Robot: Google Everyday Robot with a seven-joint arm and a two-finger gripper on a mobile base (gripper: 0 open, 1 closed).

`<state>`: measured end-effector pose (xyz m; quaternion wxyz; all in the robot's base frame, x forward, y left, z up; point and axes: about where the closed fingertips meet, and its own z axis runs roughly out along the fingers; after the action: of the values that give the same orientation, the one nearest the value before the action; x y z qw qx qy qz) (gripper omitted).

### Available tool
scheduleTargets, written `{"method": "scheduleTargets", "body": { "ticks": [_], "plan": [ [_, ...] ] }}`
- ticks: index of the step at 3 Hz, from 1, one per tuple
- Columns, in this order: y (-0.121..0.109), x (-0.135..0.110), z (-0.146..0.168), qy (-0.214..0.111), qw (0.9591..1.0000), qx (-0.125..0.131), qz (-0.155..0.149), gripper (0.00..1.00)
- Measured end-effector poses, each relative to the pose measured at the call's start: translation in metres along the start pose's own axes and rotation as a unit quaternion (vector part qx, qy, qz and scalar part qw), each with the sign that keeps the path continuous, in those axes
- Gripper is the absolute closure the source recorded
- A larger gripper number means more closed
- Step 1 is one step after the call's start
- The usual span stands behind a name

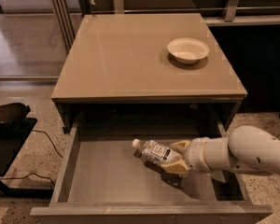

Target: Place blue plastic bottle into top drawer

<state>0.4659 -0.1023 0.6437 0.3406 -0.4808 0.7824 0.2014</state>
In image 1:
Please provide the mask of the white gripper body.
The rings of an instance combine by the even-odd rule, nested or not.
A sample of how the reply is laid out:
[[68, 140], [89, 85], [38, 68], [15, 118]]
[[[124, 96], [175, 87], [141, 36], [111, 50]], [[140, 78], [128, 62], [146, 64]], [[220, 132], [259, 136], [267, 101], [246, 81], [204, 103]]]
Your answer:
[[186, 165], [191, 171], [195, 171], [200, 174], [206, 174], [210, 172], [210, 168], [207, 165], [204, 156], [204, 148], [207, 141], [207, 137], [195, 138], [187, 146], [184, 153], [184, 159]]

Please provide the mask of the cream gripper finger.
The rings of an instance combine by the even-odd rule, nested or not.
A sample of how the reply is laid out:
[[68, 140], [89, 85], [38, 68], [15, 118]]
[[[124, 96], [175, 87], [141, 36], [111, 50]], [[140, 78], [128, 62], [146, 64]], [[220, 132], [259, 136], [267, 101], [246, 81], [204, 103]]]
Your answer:
[[177, 153], [183, 155], [189, 145], [190, 145], [190, 140], [182, 140], [179, 142], [172, 143], [169, 146], [169, 148], [176, 151]]
[[150, 161], [145, 161], [144, 165], [147, 168], [150, 168], [159, 173], [186, 176], [189, 172], [188, 166], [182, 160], [175, 161], [175, 162], [169, 163], [169, 164], [161, 164], [161, 165], [154, 164]]

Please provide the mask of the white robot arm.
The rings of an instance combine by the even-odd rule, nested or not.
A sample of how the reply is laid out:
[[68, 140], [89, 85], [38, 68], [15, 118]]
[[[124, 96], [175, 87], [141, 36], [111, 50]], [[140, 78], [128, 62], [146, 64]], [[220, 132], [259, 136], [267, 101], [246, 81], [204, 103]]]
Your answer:
[[190, 171], [224, 181], [223, 172], [280, 175], [280, 140], [254, 126], [241, 126], [228, 137], [195, 138], [169, 146], [172, 161], [148, 158], [165, 173], [186, 176]]

